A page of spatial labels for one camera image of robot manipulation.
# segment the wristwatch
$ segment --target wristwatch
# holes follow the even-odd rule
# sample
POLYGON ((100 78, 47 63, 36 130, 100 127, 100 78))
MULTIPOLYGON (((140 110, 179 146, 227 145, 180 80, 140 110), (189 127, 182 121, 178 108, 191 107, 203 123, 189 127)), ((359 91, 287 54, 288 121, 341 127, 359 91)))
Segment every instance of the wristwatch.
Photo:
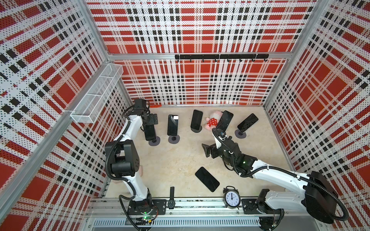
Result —
POLYGON ((175 187, 171 187, 169 190, 169 200, 167 203, 167 206, 169 209, 175 208, 175 200, 174 200, 174 194, 175 194, 175 187))

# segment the plush doll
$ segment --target plush doll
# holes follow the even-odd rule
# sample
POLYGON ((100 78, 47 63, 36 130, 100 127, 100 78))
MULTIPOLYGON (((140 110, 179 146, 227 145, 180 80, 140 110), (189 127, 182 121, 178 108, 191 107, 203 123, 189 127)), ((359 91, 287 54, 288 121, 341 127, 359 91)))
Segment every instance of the plush doll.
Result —
POLYGON ((206 117, 207 124, 204 125, 204 128, 212 131, 212 128, 215 128, 220 121, 222 112, 214 111, 209 117, 206 117))

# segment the phone stand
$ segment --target phone stand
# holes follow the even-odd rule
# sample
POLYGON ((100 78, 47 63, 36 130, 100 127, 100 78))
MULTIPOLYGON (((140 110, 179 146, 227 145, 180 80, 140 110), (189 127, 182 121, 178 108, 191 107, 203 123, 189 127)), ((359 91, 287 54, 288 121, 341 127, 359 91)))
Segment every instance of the phone stand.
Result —
POLYGON ((170 142, 172 144, 177 144, 179 141, 180 141, 180 136, 179 135, 168 137, 168 142, 170 142))
POLYGON ((149 145, 150 146, 157 146, 160 142, 161 142, 161 139, 158 136, 156 136, 155 140, 150 140, 149 141, 149 145))
POLYGON ((190 128, 193 132, 198 133, 202 130, 202 126, 199 126, 199 130, 195 130, 194 128, 190 128))
POLYGON ((235 136, 239 139, 244 139, 245 137, 247 137, 247 134, 242 133, 239 129, 235 130, 235 136))

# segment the red plaid wall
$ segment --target red plaid wall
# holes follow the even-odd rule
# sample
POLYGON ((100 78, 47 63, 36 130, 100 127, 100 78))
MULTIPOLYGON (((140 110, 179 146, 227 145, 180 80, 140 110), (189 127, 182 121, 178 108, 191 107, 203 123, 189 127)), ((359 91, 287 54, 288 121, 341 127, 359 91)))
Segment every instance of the red plaid wall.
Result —
POLYGON ((0 191, 102 63, 74 1, 0 3, 0 191))
POLYGON ((123 65, 132 99, 152 104, 226 103, 262 105, 285 60, 138 60, 123 65))
POLYGON ((316 0, 87 0, 113 54, 291 51, 316 0))
POLYGON ((370 229, 370 3, 331 1, 268 112, 301 172, 319 171, 370 229))
POLYGON ((104 144, 122 129, 127 103, 115 88, 95 124, 72 123, 0 230, 78 230, 105 180, 104 144))

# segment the phone lying flat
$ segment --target phone lying flat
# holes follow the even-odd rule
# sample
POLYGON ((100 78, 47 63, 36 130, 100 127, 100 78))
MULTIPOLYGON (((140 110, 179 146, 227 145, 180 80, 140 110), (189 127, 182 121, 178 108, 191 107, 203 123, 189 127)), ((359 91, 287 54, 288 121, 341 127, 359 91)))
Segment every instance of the phone lying flat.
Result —
POLYGON ((145 140, 155 140, 157 135, 155 134, 154 125, 145 125, 144 126, 145 140))
POLYGON ((216 180, 204 167, 201 167, 195 176, 211 191, 214 192, 220 185, 220 182, 216 180))
POLYGON ((226 129, 228 128, 228 126, 230 124, 230 121, 231 121, 233 116, 234 116, 233 113, 228 112, 228 111, 224 111, 222 116, 221 116, 220 121, 218 122, 218 124, 216 126, 216 128, 221 129, 223 132, 225 132, 226 129))
POLYGON ((238 129, 241 133, 244 133, 248 128, 252 127, 258 121, 258 118, 255 114, 250 114, 243 122, 238 125, 238 129))
POLYGON ((167 126, 168 136, 177 136, 178 122, 179 122, 178 115, 168 115, 168 126, 167 126))
POLYGON ((193 118, 191 119, 190 127, 195 130, 199 130, 202 122, 203 112, 194 110, 193 118))

